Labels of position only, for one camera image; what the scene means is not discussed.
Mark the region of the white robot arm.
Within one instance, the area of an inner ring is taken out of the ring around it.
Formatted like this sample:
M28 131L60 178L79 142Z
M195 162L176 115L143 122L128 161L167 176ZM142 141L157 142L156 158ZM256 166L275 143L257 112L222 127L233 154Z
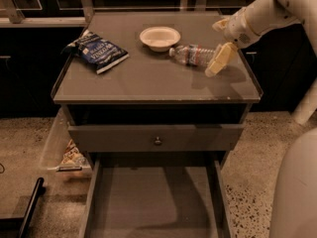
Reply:
M256 43L271 30L300 23L317 54L317 0L255 0L212 28L226 40L219 45L209 61L205 74L219 73L240 49Z

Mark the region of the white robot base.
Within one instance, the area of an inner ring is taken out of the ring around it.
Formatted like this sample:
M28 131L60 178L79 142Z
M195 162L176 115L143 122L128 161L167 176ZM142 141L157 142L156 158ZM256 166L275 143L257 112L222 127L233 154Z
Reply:
M317 238L317 129L300 136L283 157L269 238Z

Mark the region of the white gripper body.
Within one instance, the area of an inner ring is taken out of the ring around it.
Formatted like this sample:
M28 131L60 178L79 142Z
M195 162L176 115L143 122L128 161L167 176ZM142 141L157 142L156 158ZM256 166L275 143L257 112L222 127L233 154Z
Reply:
M225 40L235 44L239 49L245 49L260 39L260 36L249 26L246 11L247 8L243 7L231 15L225 24Z

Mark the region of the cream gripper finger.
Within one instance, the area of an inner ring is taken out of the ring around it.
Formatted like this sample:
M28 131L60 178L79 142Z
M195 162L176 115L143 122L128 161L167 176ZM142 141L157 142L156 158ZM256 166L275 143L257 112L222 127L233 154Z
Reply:
M206 76L212 77L219 73L235 57L237 52L238 48L233 43L218 45L205 69Z
M229 18L223 18L212 25L216 32L225 32L229 29Z

